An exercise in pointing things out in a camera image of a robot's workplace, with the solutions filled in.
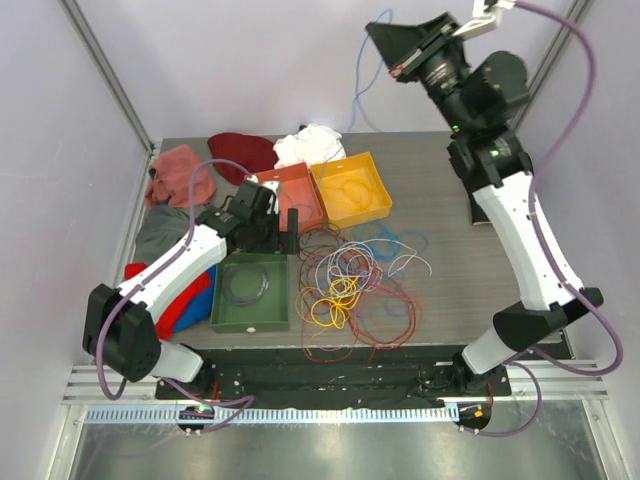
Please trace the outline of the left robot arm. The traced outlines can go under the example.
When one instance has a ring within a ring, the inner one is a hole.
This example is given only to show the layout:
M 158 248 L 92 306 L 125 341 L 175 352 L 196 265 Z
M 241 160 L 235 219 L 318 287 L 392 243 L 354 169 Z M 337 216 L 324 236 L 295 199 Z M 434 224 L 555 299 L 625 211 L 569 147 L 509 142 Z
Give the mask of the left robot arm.
M 178 381 L 190 398 L 205 397 L 212 373 L 194 349 L 164 341 L 156 325 L 170 304 L 209 268 L 235 252 L 292 255 L 298 214 L 280 228 L 277 181 L 245 180 L 223 207 L 208 207 L 158 260 L 117 287 L 100 284 L 88 299 L 82 348 L 129 382 L 151 375 Z

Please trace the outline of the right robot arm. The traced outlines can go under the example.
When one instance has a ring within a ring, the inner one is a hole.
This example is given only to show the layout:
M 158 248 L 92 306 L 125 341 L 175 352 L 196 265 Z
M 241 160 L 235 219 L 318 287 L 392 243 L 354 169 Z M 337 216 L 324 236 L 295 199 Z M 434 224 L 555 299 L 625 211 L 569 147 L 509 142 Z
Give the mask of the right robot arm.
M 420 83 L 451 128 L 452 168 L 494 227 L 516 276 L 519 302 L 496 313 L 492 326 L 454 357 L 453 386 L 472 395 L 497 366 L 601 306 L 604 298 L 564 265 L 555 238 L 546 247 L 539 242 L 549 224 L 541 209 L 531 207 L 532 161 L 508 126 L 529 100 L 524 61 L 501 50 L 470 68 L 463 34 L 448 13 L 414 26 L 370 22 L 366 31 L 390 75 Z M 546 253 L 564 265 L 560 271 Z

